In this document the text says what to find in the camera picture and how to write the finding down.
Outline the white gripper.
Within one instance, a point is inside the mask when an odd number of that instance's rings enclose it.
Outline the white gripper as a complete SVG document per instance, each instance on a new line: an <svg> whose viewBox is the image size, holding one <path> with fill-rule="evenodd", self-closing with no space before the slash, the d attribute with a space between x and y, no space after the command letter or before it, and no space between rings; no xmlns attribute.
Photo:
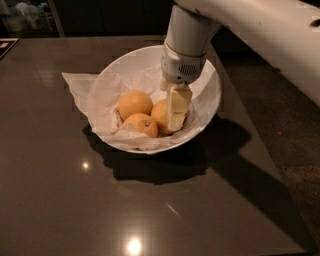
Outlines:
<svg viewBox="0 0 320 256"><path fill-rule="evenodd" d="M167 44L163 45L161 56L162 77L160 90L167 91L168 129L179 131L191 103L192 91L187 85L196 81L203 70L205 56L179 55Z"/></svg>

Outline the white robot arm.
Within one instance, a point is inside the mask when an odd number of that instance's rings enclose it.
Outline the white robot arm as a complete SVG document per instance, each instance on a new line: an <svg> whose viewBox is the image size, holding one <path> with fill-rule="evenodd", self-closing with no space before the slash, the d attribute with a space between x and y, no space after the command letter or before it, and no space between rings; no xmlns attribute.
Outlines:
<svg viewBox="0 0 320 256"><path fill-rule="evenodd" d="M320 8L301 0L174 0L161 56L169 99L201 76L213 35L228 28L320 105Z"/></svg>

